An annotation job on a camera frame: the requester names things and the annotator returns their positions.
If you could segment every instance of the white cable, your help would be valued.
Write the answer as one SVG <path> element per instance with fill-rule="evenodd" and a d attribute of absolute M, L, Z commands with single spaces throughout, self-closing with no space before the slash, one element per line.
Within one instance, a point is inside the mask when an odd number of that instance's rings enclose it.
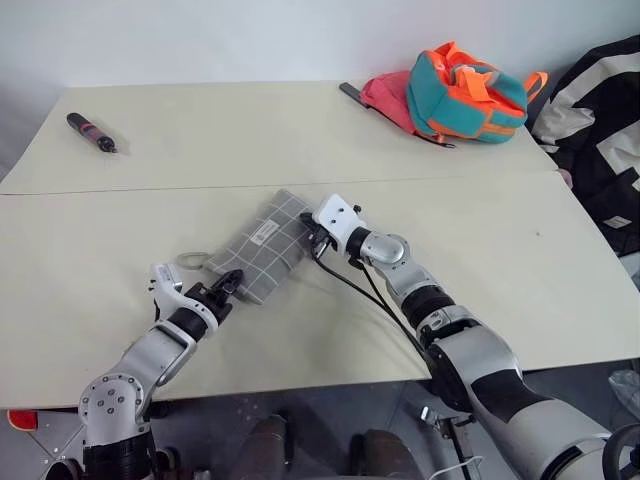
<path fill-rule="evenodd" d="M 476 455 L 475 457 L 471 457 L 469 460 L 467 460 L 466 462 L 462 462 L 459 463 L 458 465 L 454 465 L 453 467 L 449 467 L 449 468 L 443 468 L 442 470 L 438 470 L 436 473 L 434 473 L 433 475 L 431 475 L 429 477 L 429 480 L 433 480 L 434 478 L 436 478 L 438 475 L 442 475 L 443 473 L 447 473 L 450 472 L 451 470 L 455 470 L 456 468 L 462 468 L 466 465 L 469 465 L 471 462 L 478 460 L 478 464 L 480 464 L 480 462 L 482 460 L 484 460 L 484 457 L 482 455 Z"/>

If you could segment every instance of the pink bag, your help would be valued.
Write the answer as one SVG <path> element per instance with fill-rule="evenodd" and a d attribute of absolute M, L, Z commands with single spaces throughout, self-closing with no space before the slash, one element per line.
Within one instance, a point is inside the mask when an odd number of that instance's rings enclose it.
<path fill-rule="evenodd" d="M 409 71 L 385 73 L 369 80 L 360 92 L 360 100 L 382 112 L 389 120 L 411 135 L 415 135 L 407 105 Z"/>

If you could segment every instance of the orange strap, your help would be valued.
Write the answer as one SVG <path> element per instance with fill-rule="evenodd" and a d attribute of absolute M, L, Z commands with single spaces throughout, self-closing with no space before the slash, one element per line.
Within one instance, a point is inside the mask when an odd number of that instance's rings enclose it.
<path fill-rule="evenodd" d="M 524 82 L 524 89 L 527 91 L 528 103 L 531 103 L 533 99 L 538 96 L 540 90 L 542 90 L 547 84 L 547 80 L 549 80 L 549 75 L 546 72 L 534 72 L 529 75 L 529 78 Z"/>
<path fill-rule="evenodd" d="M 487 82 L 492 73 L 478 73 L 472 67 L 460 67 L 456 70 L 456 85 L 465 89 L 476 102 L 491 102 L 487 92 Z"/>

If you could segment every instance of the fabric label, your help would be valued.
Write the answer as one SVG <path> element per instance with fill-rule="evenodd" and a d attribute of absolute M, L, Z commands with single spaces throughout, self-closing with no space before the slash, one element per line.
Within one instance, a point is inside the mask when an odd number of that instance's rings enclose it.
<path fill-rule="evenodd" d="M 615 217 L 611 217 L 609 220 L 604 220 L 602 223 L 609 225 L 611 228 L 622 228 L 629 225 L 631 220 L 627 220 L 626 218 L 616 215 Z"/>
<path fill-rule="evenodd" d="M 276 222 L 273 220 L 267 220 L 258 230 L 255 231 L 253 235 L 251 235 L 249 240 L 256 245 L 262 245 L 278 228 L 280 228 L 280 225 Z"/>

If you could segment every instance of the white wall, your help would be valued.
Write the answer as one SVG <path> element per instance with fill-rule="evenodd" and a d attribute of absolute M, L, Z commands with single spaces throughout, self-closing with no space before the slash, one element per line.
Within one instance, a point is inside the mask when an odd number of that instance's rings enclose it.
<path fill-rule="evenodd" d="M 638 0 L 0 0 L 0 178 L 63 86 L 364 78 L 450 39 L 523 77 L 638 30 Z"/>

